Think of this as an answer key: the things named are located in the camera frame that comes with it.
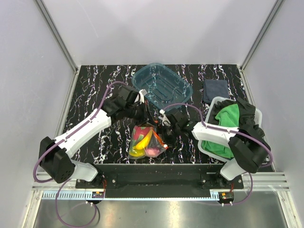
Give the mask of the clear zip top bag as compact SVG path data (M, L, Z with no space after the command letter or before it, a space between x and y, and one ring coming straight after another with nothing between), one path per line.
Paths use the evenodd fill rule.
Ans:
M156 158L168 149L154 126L135 126L132 131L128 156L130 159Z

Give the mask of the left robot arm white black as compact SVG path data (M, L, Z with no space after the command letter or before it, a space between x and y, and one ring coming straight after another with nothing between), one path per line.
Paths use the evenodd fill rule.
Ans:
M132 119L136 125L154 126L155 121L146 106L146 94L144 89L138 91L124 85L116 95L104 96L98 108L75 127L55 139L46 137L41 141L36 165L58 184L79 179L98 188L103 181L102 172L93 164L74 161L73 156L97 133L121 119Z

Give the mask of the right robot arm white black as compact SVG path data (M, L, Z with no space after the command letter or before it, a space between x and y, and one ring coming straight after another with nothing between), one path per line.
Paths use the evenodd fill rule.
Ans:
M167 143L174 143L179 136L209 141L230 148L233 153L231 160L224 160L224 165L216 178L220 188L227 188L233 179L245 172L256 173L263 165L266 157L271 164L273 156L270 146L257 131L248 125L244 127L222 127L204 121L192 121L179 109L160 110L161 123L158 133Z

